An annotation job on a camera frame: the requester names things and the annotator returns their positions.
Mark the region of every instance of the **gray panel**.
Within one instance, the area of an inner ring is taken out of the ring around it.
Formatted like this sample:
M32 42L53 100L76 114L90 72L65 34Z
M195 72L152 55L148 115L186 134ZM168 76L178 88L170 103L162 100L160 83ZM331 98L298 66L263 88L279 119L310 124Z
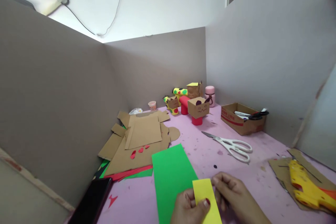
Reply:
M334 0L234 0L206 27L216 101L268 108L266 132L290 145L335 63L335 14Z
M127 109L105 46L13 0L0 5L0 146L76 206Z
M107 43L111 62L126 87L130 109L165 106L163 97L191 82L206 84L205 28Z

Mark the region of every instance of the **green paper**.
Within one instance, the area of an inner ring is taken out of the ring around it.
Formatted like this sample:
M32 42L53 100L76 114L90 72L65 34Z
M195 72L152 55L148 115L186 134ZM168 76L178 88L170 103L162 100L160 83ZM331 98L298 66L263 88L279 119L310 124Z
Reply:
M100 167L104 167L104 165L108 164L109 162L110 162L110 161L104 159L103 162L102 162L102 164L100 165ZM106 169L107 169L107 168L108 168L108 166L106 166L105 170L103 171L103 173L100 175L99 178L101 178L101 179L104 178L104 175L105 175L105 172L106 172Z
M160 224L169 224L176 196L193 187L197 175L181 144L152 155Z
M141 171L137 174L128 176L128 177L124 178L124 180L133 179L133 178L136 178L136 177L151 177L152 174L153 174L153 169L148 169L148 170L145 170L145 171Z

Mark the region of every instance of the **pink table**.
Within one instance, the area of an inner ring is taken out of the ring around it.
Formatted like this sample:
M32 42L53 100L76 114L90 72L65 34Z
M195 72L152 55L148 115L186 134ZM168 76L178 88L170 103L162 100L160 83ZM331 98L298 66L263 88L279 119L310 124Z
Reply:
M199 179L211 178L220 171L241 179L273 224L336 223L334 217L324 212L300 210L277 181L267 160L282 155L290 156L285 145L264 132L240 136L221 120L219 105L210 108L210 113L203 118L201 126L194 126L191 124L191 116L182 114L170 115L170 121L164 122L167 127L174 126L180 130L180 138L172 142L172 145L182 144ZM250 164L244 164L229 156L223 146L201 131L249 143L253 148ZM336 183L335 172L309 157L306 158L328 179ZM110 208L110 200L106 201L98 224L159 223L154 175L116 182L109 196L111 194L112 197L118 196L118 198ZM235 215L230 211L221 213L221 216L223 223L237 223Z

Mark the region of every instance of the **black phone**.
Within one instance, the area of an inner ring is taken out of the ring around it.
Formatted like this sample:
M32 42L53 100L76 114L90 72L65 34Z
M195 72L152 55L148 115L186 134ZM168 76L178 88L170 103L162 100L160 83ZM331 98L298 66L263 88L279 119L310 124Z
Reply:
M93 180L68 224L96 224L112 185L111 178Z

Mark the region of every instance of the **pink thermos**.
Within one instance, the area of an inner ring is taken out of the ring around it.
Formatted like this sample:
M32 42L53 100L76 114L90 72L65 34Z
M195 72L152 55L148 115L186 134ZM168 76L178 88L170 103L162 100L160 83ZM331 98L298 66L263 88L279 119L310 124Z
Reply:
M207 86L205 87L205 99L210 98L209 101L209 106L214 107L216 102L215 102L215 87L214 86Z

